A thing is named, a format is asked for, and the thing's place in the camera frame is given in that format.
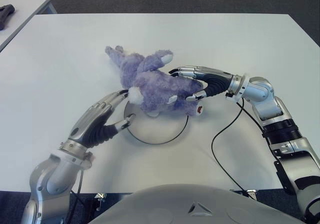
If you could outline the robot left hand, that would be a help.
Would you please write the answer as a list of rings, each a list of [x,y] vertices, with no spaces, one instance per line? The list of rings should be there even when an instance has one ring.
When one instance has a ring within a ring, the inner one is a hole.
[[[92,148],[129,127],[135,114],[129,114],[123,120],[106,125],[116,107],[127,98],[128,92],[128,90],[120,90],[111,93],[90,106],[73,126],[68,139],[86,148]]]

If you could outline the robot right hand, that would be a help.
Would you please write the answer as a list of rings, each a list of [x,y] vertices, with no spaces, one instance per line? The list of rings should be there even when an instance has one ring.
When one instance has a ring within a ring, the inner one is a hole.
[[[203,81],[207,84],[207,87],[203,90],[186,96],[186,101],[198,101],[223,93],[229,89],[232,82],[235,80],[235,76],[233,74],[204,66],[178,67],[169,71],[169,74],[173,77],[190,77]]]

